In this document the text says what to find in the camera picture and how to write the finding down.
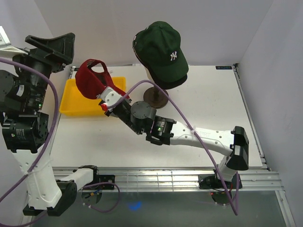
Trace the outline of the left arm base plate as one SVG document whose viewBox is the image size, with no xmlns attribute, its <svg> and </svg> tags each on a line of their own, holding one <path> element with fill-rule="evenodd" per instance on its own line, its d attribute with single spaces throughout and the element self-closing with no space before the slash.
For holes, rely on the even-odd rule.
<svg viewBox="0 0 303 227">
<path fill-rule="evenodd" d="M 109 183 L 115 183 L 115 175 L 96 175 L 94 183 L 107 183 L 102 185 L 94 186 L 93 189 L 96 190 L 113 190 L 115 186 Z"/>
</svg>

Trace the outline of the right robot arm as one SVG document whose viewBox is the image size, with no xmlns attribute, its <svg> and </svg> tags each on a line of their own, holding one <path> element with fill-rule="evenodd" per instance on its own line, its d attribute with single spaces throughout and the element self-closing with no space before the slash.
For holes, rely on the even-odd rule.
<svg viewBox="0 0 303 227">
<path fill-rule="evenodd" d="M 114 115 L 136 134 L 146 134 L 145 139 L 155 145 L 184 145 L 209 150 L 223 155 L 218 165 L 219 173 L 214 175 L 214 183 L 226 187 L 237 171 L 249 169 L 249 140 L 245 129 L 235 126 L 231 131 L 215 131 L 203 128 L 191 129 L 181 122 L 158 116 L 157 110 L 145 101 L 133 105 L 122 101 L 109 110 L 105 102 L 100 106 L 107 116 Z"/>
</svg>

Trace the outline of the dark green cap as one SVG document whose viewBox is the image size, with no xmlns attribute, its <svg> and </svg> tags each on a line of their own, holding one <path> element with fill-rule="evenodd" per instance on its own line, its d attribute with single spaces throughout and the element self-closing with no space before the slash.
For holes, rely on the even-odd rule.
<svg viewBox="0 0 303 227">
<path fill-rule="evenodd" d="M 156 75 L 166 77 L 166 81 L 182 77 L 187 71 L 180 33 L 167 22 L 153 22 L 138 32 L 133 39 L 133 50 Z"/>
</svg>

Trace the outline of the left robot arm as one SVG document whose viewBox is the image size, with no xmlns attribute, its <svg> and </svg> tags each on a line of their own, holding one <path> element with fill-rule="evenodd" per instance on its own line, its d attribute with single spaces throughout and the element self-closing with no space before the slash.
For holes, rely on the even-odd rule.
<svg viewBox="0 0 303 227">
<path fill-rule="evenodd" d="M 96 166 L 81 166 L 68 177 L 57 180 L 51 166 L 48 144 L 55 122 L 42 107 L 50 75 L 63 71 L 74 57 L 75 34 L 43 39 L 32 35 L 25 41 L 32 49 L 11 45 L 6 33 L 0 33 L 0 60 L 15 68 L 15 74 L 0 72 L 0 123 L 2 135 L 23 173 L 27 185 L 28 204 L 23 213 L 37 216 L 62 215 L 76 200 L 85 185 L 100 185 Z"/>
</svg>

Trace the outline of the black cap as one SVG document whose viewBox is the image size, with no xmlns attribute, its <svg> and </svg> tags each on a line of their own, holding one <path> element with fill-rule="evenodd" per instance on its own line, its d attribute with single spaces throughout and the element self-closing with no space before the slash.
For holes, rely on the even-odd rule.
<svg viewBox="0 0 303 227">
<path fill-rule="evenodd" d="M 139 62 L 144 66 L 146 74 L 147 74 L 147 78 L 149 80 L 153 81 L 160 88 L 165 89 L 165 90 L 169 90 L 169 89 L 176 88 L 176 87 L 178 87 L 178 86 L 180 86 L 180 85 L 182 85 L 183 83 L 186 82 L 187 73 L 188 73 L 188 70 L 189 70 L 188 65 L 187 65 L 187 71 L 182 77 L 181 76 L 176 76 L 172 79 L 172 81 L 166 81 L 166 77 L 156 75 L 155 72 L 153 72 L 151 70 L 149 65 L 147 63 L 145 63 L 144 61 L 142 61 L 139 58 L 139 56 L 137 55 L 136 52 L 134 52 L 134 53 L 135 53 L 136 58 L 139 60 Z"/>
</svg>

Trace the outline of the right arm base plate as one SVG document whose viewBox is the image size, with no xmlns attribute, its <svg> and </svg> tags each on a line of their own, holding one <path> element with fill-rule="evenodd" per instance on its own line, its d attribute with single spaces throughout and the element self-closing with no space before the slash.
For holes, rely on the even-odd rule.
<svg viewBox="0 0 303 227">
<path fill-rule="evenodd" d="M 200 174 L 198 175 L 198 183 L 200 189 L 221 189 L 223 184 L 220 179 L 216 177 L 215 174 Z M 228 189 L 236 188 L 237 176 L 234 175 L 231 182 L 225 181 Z"/>
</svg>

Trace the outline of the red cap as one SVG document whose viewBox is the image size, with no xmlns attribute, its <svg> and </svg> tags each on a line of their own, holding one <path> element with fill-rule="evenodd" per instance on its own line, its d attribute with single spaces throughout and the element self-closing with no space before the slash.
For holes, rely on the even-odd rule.
<svg viewBox="0 0 303 227">
<path fill-rule="evenodd" d="M 95 72 L 92 69 L 98 64 L 103 67 L 103 72 Z M 106 64 L 101 60 L 88 59 L 83 62 L 75 75 L 75 82 L 81 94 L 88 99 L 100 99 L 100 95 L 107 87 L 113 88 L 122 96 L 126 94 L 114 85 Z"/>
</svg>

